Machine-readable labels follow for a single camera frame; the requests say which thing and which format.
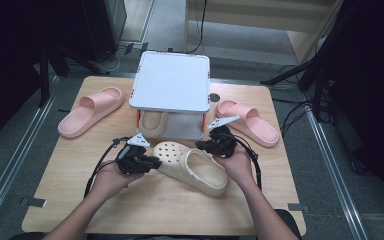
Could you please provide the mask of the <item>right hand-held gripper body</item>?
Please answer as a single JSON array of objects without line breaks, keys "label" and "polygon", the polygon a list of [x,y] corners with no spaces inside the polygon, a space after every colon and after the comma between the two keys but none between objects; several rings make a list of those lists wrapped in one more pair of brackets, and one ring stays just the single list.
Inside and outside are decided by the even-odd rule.
[{"label": "right hand-held gripper body", "polygon": [[222,158],[229,158],[233,155],[236,146],[236,138],[228,128],[228,124],[238,119],[238,115],[216,118],[207,126],[210,141],[213,142],[213,147],[211,151],[207,151],[208,153]]}]

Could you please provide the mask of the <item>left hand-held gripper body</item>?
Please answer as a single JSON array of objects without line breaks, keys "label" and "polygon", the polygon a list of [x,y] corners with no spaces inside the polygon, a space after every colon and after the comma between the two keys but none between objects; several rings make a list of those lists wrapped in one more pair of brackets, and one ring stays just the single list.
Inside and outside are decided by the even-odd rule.
[{"label": "left hand-held gripper body", "polygon": [[148,173],[150,171],[145,155],[150,143],[141,133],[131,137],[115,159],[123,174]]}]

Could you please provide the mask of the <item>beige perforated clog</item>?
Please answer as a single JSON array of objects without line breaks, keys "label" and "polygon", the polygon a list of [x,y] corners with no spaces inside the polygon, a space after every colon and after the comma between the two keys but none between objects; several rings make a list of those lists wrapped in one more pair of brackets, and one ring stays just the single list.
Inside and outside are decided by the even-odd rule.
[{"label": "beige perforated clog", "polygon": [[154,147],[153,155],[162,162],[158,172],[209,196],[220,196],[227,189],[229,177],[224,168],[199,149],[164,141]]},{"label": "beige perforated clog", "polygon": [[139,131],[146,137],[158,138],[165,131],[168,114],[158,111],[142,111],[139,119]]}]

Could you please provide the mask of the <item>pink slide slipper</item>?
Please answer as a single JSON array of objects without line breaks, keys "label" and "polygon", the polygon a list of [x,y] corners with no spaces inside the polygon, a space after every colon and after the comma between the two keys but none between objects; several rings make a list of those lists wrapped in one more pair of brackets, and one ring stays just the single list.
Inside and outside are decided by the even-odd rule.
[{"label": "pink slide slipper", "polygon": [[238,116],[238,119],[230,122],[229,126],[245,134],[263,147],[273,147],[280,139],[278,131],[251,106],[225,100],[217,105],[216,116],[218,118]]},{"label": "pink slide slipper", "polygon": [[124,99],[124,92],[116,87],[107,87],[81,97],[79,105],[59,123],[59,134],[65,138],[81,136],[98,121],[118,109]]}]

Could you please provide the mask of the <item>white two-tier shoe rack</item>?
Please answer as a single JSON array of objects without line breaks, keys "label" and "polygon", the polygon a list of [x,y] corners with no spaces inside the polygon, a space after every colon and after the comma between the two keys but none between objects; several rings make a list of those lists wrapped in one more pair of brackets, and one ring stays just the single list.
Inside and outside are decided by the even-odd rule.
[{"label": "white two-tier shoe rack", "polygon": [[210,110],[210,60],[202,55],[146,51],[142,54],[130,106],[168,114],[160,139],[200,140]]}]

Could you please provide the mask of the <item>person's right hand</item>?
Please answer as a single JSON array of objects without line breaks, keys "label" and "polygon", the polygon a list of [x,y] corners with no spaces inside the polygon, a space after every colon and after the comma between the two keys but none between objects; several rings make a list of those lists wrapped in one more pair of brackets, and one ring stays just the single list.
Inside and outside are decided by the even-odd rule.
[{"label": "person's right hand", "polygon": [[228,176],[235,181],[240,188],[246,187],[248,184],[254,182],[251,160],[242,146],[236,146],[230,158],[213,156],[213,159],[225,169]]}]

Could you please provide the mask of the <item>person's left hand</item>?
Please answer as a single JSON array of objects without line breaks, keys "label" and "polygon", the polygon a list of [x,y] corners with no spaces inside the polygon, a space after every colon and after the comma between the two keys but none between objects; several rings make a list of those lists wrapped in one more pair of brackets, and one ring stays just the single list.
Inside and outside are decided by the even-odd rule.
[{"label": "person's left hand", "polygon": [[123,174],[114,161],[106,161],[96,174],[90,195],[106,201],[141,177],[143,174]]}]

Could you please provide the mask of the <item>grey tape mark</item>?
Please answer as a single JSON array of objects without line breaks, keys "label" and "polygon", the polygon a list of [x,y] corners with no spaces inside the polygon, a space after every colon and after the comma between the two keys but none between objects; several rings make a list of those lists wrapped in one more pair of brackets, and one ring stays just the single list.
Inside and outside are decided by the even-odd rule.
[{"label": "grey tape mark", "polygon": [[301,211],[304,214],[308,214],[310,212],[310,208],[306,205],[302,205],[300,203],[289,203],[288,204],[289,211]]}]

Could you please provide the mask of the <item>black metal stand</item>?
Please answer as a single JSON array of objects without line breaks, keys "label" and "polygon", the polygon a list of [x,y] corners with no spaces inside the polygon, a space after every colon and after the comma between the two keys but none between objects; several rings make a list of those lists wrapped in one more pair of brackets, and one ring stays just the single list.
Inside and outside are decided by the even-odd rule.
[{"label": "black metal stand", "polygon": [[312,84],[315,84],[314,96],[312,98],[312,113],[318,122],[321,121],[321,98],[322,87],[326,80],[326,69],[328,60],[332,54],[332,47],[335,45],[334,33],[329,34],[316,51],[314,56],[305,63],[294,67],[270,80],[261,81],[262,85],[275,85],[292,76],[302,74],[297,83],[300,91],[307,91]]},{"label": "black metal stand", "polygon": [[66,58],[74,60],[92,73],[107,75],[107,72],[102,72],[87,60],[81,58],[64,46],[53,42],[45,42],[39,50],[39,83],[41,90],[39,107],[43,107],[50,98],[49,66],[52,66],[58,76],[67,76],[70,69]]}]

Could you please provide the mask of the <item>light wooden furniture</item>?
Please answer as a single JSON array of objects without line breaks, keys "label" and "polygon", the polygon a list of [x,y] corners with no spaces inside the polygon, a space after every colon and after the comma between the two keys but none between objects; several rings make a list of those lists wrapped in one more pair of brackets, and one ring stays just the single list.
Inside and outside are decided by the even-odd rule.
[{"label": "light wooden furniture", "polygon": [[186,0],[185,22],[211,23],[285,30],[299,63],[335,22],[344,0]]}]

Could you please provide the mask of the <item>black cabinet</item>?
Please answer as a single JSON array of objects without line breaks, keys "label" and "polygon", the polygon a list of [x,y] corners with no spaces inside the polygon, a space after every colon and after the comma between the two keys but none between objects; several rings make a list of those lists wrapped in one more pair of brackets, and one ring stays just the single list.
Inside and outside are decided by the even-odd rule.
[{"label": "black cabinet", "polygon": [[124,0],[82,0],[89,58],[101,62],[115,53],[127,20]]}]

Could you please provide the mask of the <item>aluminium floor rail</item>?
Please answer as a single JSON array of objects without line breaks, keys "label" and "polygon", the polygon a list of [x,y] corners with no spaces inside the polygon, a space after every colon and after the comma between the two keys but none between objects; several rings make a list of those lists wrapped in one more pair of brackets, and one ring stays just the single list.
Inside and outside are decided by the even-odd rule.
[{"label": "aluminium floor rail", "polygon": [[0,132],[0,207],[48,117],[60,86],[61,78],[55,76],[45,104],[38,107],[34,94]]},{"label": "aluminium floor rail", "polygon": [[354,240],[370,240],[321,124],[312,112],[307,114],[307,118]]}]

